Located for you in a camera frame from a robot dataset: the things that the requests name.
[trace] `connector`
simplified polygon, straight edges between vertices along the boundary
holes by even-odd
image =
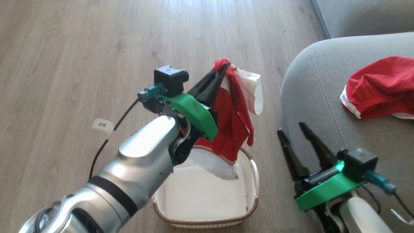
[[[143,91],[138,93],[138,99],[140,102],[145,102],[151,98],[162,95],[166,92],[164,84],[157,83],[150,87],[145,88]]]
[[[395,194],[395,190],[396,190],[395,185],[389,183],[387,178],[385,178],[382,175],[374,172],[373,170],[368,170],[365,173],[364,178],[368,182],[370,182],[371,184],[374,184],[374,185],[380,187],[382,190],[384,190],[384,192],[388,196],[391,196],[391,195]]]

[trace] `label tag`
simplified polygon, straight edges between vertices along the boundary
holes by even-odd
[[[113,132],[113,123],[105,119],[97,118],[94,120],[94,123],[92,124],[92,129],[103,130],[108,134],[109,137]]]

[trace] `laminate floor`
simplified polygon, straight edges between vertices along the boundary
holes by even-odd
[[[318,232],[295,205],[276,130],[287,68],[323,39],[311,0],[0,0],[2,232],[17,232],[87,181],[106,137],[91,129],[93,120],[117,121],[152,84],[154,69],[187,69],[188,90],[219,58],[262,75],[265,111],[253,117],[255,144],[248,148],[260,173],[259,207],[217,232]],[[135,107],[95,170],[155,117]],[[174,228],[148,205],[121,232],[213,231]]]

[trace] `sofa cushion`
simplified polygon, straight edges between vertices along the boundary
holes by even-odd
[[[368,149],[379,157],[377,170],[397,186],[414,209],[414,121],[387,116],[360,120],[344,110],[339,96],[349,77],[360,68],[387,56],[414,58],[414,32],[355,36],[317,42],[304,49],[290,65],[281,89],[281,102],[292,146],[303,165],[318,171],[319,162],[298,123],[306,122],[336,153]],[[372,187],[383,203],[381,215],[394,232],[408,230],[389,208],[404,211],[394,197]]]
[[[313,0],[328,38],[414,31],[413,0]]]

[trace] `white trim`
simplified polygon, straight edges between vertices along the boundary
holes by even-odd
[[[397,118],[400,118],[400,119],[411,119],[411,120],[414,120],[414,115],[411,115],[411,114],[408,114],[408,113],[405,113],[405,112],[397,112],[397,113],[393,113],[391,115],[393,115],[393,116],[395,116]]]
[[[343,105],[345,105],[358,119],[361,119],[361,113],[356,109],[355,105],[353,105],[349,100],[347,96],[347,86],[345,85],[344,91],[342,91],[341,102]]]

